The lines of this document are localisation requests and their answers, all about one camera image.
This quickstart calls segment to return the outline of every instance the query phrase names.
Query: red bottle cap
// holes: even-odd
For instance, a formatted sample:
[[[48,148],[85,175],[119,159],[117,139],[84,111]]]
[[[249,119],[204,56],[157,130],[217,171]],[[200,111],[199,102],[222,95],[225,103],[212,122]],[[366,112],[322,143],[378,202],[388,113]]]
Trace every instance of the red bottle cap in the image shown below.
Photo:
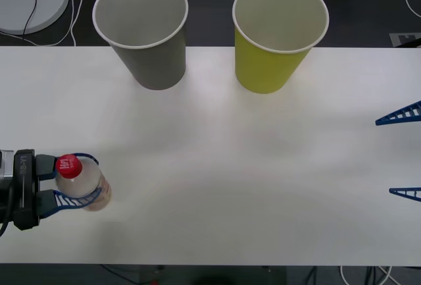
[[[57,159],[55,169],[63,178],[75,178],[82,169],[82,163],[75,155],[63,155]]]

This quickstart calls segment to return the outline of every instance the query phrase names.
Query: white table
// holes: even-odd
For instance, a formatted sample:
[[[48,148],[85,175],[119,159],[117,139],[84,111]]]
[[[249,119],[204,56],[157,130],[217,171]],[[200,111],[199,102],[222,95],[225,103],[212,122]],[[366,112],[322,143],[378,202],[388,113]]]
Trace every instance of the white table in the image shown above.
[[[270,95],[231,47],[189,47],[166,91],[109,47],[2,47],[0,67],[1,148],[92,153],[113,192],[10,225],[2,263],[421,265],[421,203],[388,192],[421,186],[421,124],[374,124],[421,99],[421,49],[313,49]]]

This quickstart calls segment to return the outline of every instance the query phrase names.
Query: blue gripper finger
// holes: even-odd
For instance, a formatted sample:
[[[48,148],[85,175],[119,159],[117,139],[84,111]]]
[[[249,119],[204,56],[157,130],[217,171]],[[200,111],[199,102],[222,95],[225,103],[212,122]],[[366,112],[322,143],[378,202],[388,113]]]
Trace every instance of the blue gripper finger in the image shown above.
[[[400,122],[420,122],[421,121],[421,101],[411,104],[403,109],[399,109],[378,120],[376,125],[399,124]]]

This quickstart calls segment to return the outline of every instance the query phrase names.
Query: black cable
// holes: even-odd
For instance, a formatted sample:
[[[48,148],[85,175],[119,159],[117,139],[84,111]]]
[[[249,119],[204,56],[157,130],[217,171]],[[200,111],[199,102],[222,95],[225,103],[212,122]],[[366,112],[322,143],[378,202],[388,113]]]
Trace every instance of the black cable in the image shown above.
[[[150,281],[148,281],[148,282],[135,282],[134,280],[131,280],[131,279],[129,279],[129,278],[127,278],[127,277],[125,277],[125,276],[122,276],[122,275],[120,275],[120,274],[118,274],[118,273],[114,272],[114,271],[113,271],[113,270],[111,270],[110,268],[106,267],[104,264],[100,264],[99,266],[100,266],[100,267],[102,267],[102,268],[104,268],[106,271],[110,272],[111,274],[113,274],[113,275],[115,275],[115,276],[117,276],[117,277],[120,277],[120,278],[122,278],[123,280],[125,280],[125,281],[127,281],[127,282],[129,282],[129,283],[135,284],[135,285],[150,284],[150,283],[152,282],[151,280],[150,280]]]
[[[372,285],[376,285],[377,276],[376,276],[376,267],[373,267],[373,283]]]
[[[35,9],[37,7],[37,1],[35,0],[34,8],[32,9],[31,15],[28,17],[28,20],[26,21],[25,27],[24,27],[24,33],[22,34],[22,40],[25,37],[26,28],[28,27],[29,21],[31,20],[32,15],[34,15]]]
[[[313,277],[313,284],[316,284],[316,275],[317,275],[317,267],[313,267],[310,272],[308,273],[307,277],[304,280],[304,285],[307,285],[310,282],[311,277]]]
[[[313,285],[316,285],[317,283],[317,267],[314,270],[314,274],[313,274]]]
[[[364,285],[369,285],[372,272],[373,272],[373,267],[367,267],[366,280],[364,282]]]
[[[0,228],[0,237],[5,233],[7,225],[9,221],[12,219],[12,207],[13,207],[13,200],[14,200],[14,186],[11,184],[9,188],[9,200],[7,201],[7,208],[5,217],[3,218],[3,223],[1,224]]]

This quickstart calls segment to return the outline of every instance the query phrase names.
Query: blue plastic part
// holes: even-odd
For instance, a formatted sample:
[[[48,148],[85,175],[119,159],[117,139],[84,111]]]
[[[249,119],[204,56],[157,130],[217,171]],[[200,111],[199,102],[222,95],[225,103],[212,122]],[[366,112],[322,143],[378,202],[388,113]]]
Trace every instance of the blue plastic part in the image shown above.
[[[418,192],[421,193],[421,188],[390,188],[389,189],[390,194],[408,198],[413,201],[421,201],[421,197],[417,196]]]
[[[376,125],[399,124],[400,122],[420,122],[421,121],[421,101],[411,104],[403,109],[399,109],[378,120]]]
[[[43,215],[43,218],[50,217],[59,211],[64,209],[79,209],[84,208],[88,205],[91,205],[101,193],[102,188],[97,188],[95,191],[86,195],[84,197],[69,197],[66,194],[63,194],[59,191],[54,191],[55,200],[57,202],[57,207],[54,208],[52,211]]]

